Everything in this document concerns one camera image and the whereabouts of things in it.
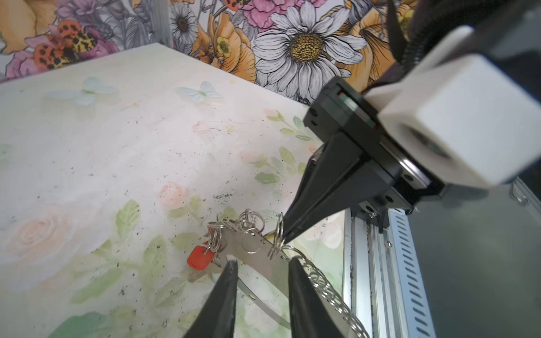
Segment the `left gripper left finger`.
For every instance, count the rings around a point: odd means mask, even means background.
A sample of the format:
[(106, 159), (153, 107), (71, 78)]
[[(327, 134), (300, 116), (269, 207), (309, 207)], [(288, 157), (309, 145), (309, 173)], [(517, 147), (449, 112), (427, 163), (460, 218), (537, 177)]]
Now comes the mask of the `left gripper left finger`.
[(228, 261), (184, 337), (234, 337), (238, 262)]

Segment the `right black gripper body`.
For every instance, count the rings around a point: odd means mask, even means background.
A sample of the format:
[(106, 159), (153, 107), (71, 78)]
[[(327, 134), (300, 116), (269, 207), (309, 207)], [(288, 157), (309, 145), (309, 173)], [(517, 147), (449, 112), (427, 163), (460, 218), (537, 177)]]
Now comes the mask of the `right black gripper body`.
[(351, 185), (371, 211), (384, 208), (414, 209), (423, 199), (438, 197), (443, 182), (422, 168), (387, 134), (377, 110), (341, 77), (326, 84), (310, 105), (304, 124), (321, 141), (341, 134), (352, 146), (339, 152), (354, 159), (341, 175), (338, 187)]

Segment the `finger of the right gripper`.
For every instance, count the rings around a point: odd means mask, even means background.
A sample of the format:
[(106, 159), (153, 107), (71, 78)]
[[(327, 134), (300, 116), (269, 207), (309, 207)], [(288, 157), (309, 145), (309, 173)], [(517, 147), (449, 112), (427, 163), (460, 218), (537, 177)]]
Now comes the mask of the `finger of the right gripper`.
[(325, 217), (361, 201), (354, 185), (362, 181), (363, 150), (336, 132), (309, 159), (293, 203), (283, 219), (285, 235), (301, 235)]
[(293, 241), (332, 214), (383, 194), (400, 174), (398, 167), (387, 171), (374, 159), (311, 158), (284, 216), (284, 242)]

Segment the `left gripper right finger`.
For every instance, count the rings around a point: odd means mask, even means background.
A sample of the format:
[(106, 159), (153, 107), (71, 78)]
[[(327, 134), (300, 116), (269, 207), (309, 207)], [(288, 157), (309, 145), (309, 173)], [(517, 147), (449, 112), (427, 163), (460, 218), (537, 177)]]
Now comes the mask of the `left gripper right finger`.
[(343, 337), (297, 258), (288, 265), (288, 287), (293, 338)]

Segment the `coloured tagged keys bunch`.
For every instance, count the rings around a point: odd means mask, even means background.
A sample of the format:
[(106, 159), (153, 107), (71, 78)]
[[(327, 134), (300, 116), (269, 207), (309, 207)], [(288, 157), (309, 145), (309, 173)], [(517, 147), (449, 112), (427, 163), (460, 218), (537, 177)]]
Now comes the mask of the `coloured tagged keys bunch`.
[(205, 270), (214, 260), (215, 253), (209, 248), (208, 243), (197, 245), (187, 258), (187, 264), (196, 271)]

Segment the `silver metal keyring plate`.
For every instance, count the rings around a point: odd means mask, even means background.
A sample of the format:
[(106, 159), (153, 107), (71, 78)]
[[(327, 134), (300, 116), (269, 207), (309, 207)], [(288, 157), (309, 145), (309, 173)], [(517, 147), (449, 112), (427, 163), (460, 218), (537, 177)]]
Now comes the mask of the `silver metal keyring plate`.
[(285, 244), (283, 214), (278, 216), (276, 229), (268, 233), (274, 236), (272, 242), (263, 234), (264, 228), (256, 226), (257, 219), (262, 219), (262, 216), (248, 209), (242, 212), (236, 221), (209, 222), (208, 241), (203, 247), (205, 252), (214, 253), (214, 260), (205, 271), (220, 273), (225, 268), (226, 256), (231, 255), (256, 270), (287, 296), (288, 263), (291, 259), (299, 259), (312, 287), (323, 300), (328, 314), (337, 318), (338, 328), (344, 336), (369, 337), (366, 328), (346, 305), (343, 297), (332, 286), (323, 271), (303, 252)]

